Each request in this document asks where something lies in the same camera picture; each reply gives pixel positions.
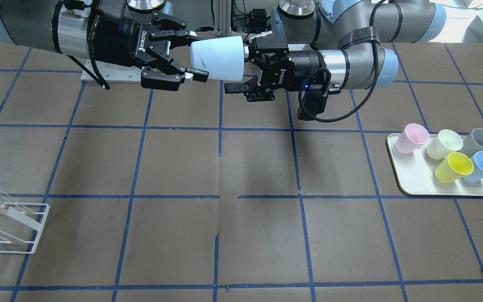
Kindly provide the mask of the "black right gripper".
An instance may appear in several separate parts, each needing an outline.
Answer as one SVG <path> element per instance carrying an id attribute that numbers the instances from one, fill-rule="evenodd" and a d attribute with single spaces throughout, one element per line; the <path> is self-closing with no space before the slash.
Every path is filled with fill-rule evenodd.
<path id="1" fill-rule="evenodd" d="M 202 40 L 186 27 L 182 19 L 160 11 L 153 12 L 147 25 L 121 19 L 118 65 L 142 67 L 140 86 L 146 89 L 178 91 L 185 82 L 207 82 L 208 71 L 186 68 L 169 55 L 169 42 L 171 47 L 181 47 Z"/>

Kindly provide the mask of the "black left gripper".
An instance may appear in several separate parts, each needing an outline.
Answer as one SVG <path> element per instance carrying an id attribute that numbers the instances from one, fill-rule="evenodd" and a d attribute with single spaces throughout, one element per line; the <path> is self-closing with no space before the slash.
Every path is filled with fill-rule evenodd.
<path id="1" fill-rule="evenodd" d="M 298 91 L 312 71 L 325 66 L 323 55 L 316 50 L 289 53 L 286 37 L 254 37 L 244 54 L 244 62 L 263 62 L 262 85 L 257 75 L 244 83 L 225 83 L 226 94 L 243 94 L 248 102 L 275 100 L 273 90 Z"/>

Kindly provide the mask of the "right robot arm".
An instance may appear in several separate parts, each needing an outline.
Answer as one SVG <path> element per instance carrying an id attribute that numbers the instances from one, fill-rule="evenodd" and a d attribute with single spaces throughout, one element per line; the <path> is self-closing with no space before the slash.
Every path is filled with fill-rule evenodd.
<path id="1" fill-rule="evenodd" d="M 0 0 L 0 41 L 66 55 L 109 90 L 97 62 L 140 69 L 140 86 L 178 91 L 207 82 L 169 51 L 200 41 L 164 0 Z"/>

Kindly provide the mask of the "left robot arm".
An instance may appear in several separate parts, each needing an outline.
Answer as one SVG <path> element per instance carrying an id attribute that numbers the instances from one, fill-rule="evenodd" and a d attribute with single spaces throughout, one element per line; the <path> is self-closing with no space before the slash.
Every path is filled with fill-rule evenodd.
<path id="1" fill-rule="evenodd" d="M 447 20 L 443 5 L 429 0 L 280 0 L 271 14 L 271 36 L 254 37 L 247 61 L 260 72 L 244 83 L 227 83 L 227 94 L 249 102 L 272 101 L 274 90 L 299 91 L 304 80 L 331 89 L 389 86 L 397 55 L 382 44 L 427 42 Z"/>

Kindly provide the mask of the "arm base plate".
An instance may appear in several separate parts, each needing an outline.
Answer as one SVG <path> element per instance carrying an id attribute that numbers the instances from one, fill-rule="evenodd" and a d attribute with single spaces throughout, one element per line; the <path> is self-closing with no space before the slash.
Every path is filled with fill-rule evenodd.
<path id="1" fill-rule="evenodd" d="M 112 83 L 136 83 L 140 84 L 142 68 L 125 67 L 101 61 L 96 61 L 96 65 L 102 77 L 109 84 Z"/>

